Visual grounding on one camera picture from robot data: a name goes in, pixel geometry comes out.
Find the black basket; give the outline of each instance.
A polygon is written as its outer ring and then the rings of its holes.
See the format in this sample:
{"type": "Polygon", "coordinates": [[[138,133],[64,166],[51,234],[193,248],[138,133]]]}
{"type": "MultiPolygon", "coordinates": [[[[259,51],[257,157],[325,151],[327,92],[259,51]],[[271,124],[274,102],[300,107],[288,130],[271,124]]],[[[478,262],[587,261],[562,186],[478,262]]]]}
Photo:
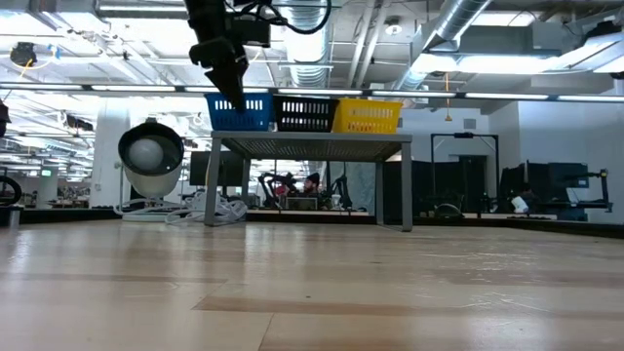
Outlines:
{"type": "Polygon", "coordinates": [[[274,96],[275,120],[280,132],[332,131],[337,99],[274,96]]]}

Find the white ball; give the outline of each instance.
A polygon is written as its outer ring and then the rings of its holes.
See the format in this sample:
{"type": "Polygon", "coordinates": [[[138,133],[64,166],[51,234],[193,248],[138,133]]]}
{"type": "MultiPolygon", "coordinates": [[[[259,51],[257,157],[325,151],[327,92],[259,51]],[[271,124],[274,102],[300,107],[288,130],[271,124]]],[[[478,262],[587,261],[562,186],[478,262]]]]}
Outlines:
{"type": "Polygon", "coordinates": [[[152,171],[163,162],[163,148],[152,139],[139,139],[130,145],[128,156],[141,170],[152,171]]]}

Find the blue basket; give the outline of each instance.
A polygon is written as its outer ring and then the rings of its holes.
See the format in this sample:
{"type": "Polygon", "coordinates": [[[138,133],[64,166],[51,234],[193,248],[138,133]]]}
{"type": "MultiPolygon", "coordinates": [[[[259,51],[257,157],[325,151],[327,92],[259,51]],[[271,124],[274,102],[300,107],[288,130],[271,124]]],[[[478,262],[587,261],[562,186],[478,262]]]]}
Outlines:
{"type": "Polygon", "coordinates": [[[273,96],[271,94],[243,94],[247,110],[238,113],[222,94],[206,94],[208,110],[215,131],[259,131],[269,130],[273,121],[273,96]]]}

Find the plastic basket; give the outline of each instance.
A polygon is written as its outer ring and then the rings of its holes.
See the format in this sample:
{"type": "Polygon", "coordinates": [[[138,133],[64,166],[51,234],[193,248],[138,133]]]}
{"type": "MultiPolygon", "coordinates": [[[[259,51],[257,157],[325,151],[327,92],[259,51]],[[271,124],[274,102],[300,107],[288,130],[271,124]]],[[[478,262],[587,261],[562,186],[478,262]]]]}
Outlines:
{"type": "Polygon", "coordinates": [[[401,102],[341,98],[336,118],[335,133],[395,134],[399,124],[401,102]]]}
{"type": "Polygon", "coordinates": [[[214,131],[263,131],[269,130],[273,120],[273,96],[270,94],[243,94],[247,110],[238,113],[222,94],[206,94],[208,110],[214,131]]]}
{"type": "Polygon", "coordinates": [[[280,132],[329,133],[337,106],[336,99],[273,97],[277,130],[280,132]]]}

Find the yellow basket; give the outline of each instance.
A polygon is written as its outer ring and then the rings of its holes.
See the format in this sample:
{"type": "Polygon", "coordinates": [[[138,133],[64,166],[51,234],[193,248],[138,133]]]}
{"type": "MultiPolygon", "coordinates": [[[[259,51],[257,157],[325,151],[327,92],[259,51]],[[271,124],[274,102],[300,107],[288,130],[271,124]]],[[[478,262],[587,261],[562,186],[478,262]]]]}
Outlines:
{"type": "Polygon", "coordinates": [[[335,133],[395,134],[401,102],[341,98],[333,119],[335,133]]]}

